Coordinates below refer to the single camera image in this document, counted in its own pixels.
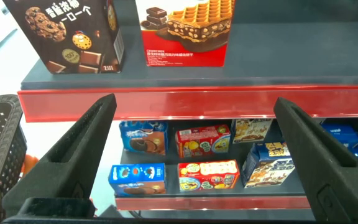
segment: cookie box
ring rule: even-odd
[[[358,135],[350,125],[322,124],[321,126],[348,149],[358,145]]]
[[[163,121],[123,121],[119,124],[124,150],[165,155],[168,124]]]
[[[4,2],[51,73],[121,71],[124,44],[113,0]]]
[[[223,67],[235,0],[135,0],[147,66]]]
[[[254,143],[242,166],[245,188],[280,185],[295,169],[285,142]]]
[[[165,165],[113,165],[109,183],[117,196],[164,194]]]
[[[181,191],[232,189],[239,175],[236,160],[178,164]]]
[[[175,135],[178,155],[181,158],[228,152],[230,130],[227,125],[190,128]]]
[[[234,119],[232,132],[233,144],[263,141],[270,129],[273,119]]]

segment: red shelf edge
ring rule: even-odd
[[[313,117],[358,117],[358,85],[183,86],[18,91],[27,122],[76,121],[115,93],[117,120],[274,118],[278,97]]]
[[[118,210],[258,210],[310,208],[306,196],[116,198]]]

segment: red box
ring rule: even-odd
[[[236,160],[178,164],[181,191],[232,189],[240,175]]]
[[[223,67],[235,0],[136,0],[147,66]]]
[[[230,130],[227,125],[215,125],[177,131],[175,139],[180,158],[228,152]]]

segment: store shelf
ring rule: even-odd
[[[18,92],[27,121],[75,121],[115,93],[115,119],[274,117],[277,97],[312,116],[358,116],[358,3],[238,1],[224,68],[145,65],[135,2],[115,1],[120,74],[51,75],[41,61]]]
[[[176,130],[207,126],[214,124],[230,125],[231,120],[219,121],[171,121],[169,122],[170,145],[166,156],[122,153],[121,164],[145,164],[164,162],[166,165],[167,193],[161,195],[145,195],[144,197],[116,197],[118,210],[230,210],[230,209],[281,209],[309,208],[305,192],[293,172],[282,185],[273,187],[256,187],[244,189],[239,179],[233,189],[202,190],[181,192],[179,189],[177,164],[179,162],[221,161],[236,159],[241,167],[252,147],[252,143],[233,144],[227,154],[215,154],[208,157],[192,157],[180,159],[175,145]],[[282,141],[280,128],[273,122],[266,141]]]

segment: waffle image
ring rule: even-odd
[[[205,42],[230,31],[235,0],[209,0],[168,15],[168,32],[192,42]]]

